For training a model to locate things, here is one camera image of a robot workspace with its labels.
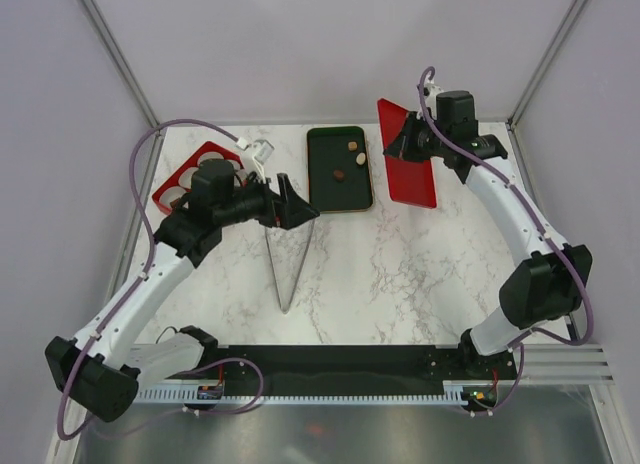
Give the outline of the red box lid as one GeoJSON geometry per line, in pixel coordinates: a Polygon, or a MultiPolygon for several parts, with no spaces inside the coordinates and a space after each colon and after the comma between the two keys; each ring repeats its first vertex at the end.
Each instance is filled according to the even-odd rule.
{"type": "MultiPolygon", "coordinates": [[[[377,101],[380,134],[386,150],[400,133],[408,110],[381,98],[377,101]]],[[[416,207],[437,207],[435,180],[430,161],[405,162],[385,156],[389,196],[392,201],[416,207]]]]}

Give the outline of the metal tongs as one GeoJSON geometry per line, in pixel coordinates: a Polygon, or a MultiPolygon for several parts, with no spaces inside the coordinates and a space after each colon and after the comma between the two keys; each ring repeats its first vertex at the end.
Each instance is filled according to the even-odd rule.
{"type": "Polygon", "coordinates": [[[287,314],[302,274],[311,244],[315,221],[311,220],[293,230],[265,229],[264,237],[278,307],[287,314]]]}

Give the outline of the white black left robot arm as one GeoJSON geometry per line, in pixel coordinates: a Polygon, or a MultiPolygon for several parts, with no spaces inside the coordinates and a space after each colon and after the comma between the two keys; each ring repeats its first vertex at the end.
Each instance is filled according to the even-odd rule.
{"type": "Polygon", "coordinates": [[[264,227],[290,230],[319,215],[284,173],[277,176],[278,191],[256,174],[242,186],[236,181],[230,162],[202,162],[189,192],[152,235],[152,254],[138,274],[72,338],[50,341],[45,358],[65,400],[113,422],[145,387],[183,371],[197,378],[216,372],[218,353],[195,328],[139,353],[133,344],[166,298],[221,242],[225,227],[255,220],[264,227]]]}

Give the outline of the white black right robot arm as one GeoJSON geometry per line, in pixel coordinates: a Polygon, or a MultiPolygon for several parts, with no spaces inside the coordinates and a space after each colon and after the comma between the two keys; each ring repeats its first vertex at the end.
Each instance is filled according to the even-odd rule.
{"type": "Polygon", "coordinates": [[[429,84],[420,96],[421,111],[377,102],[391,199],[434,207],[431,160],[442,159],[489,212],[515,266],[499,290],[497,309],[460,338],[458,369],[476,379],[544,324],[588,306],[593,257],[557,232],[519,186],[501,141],[480,134],[469,92],[429,84]]]}

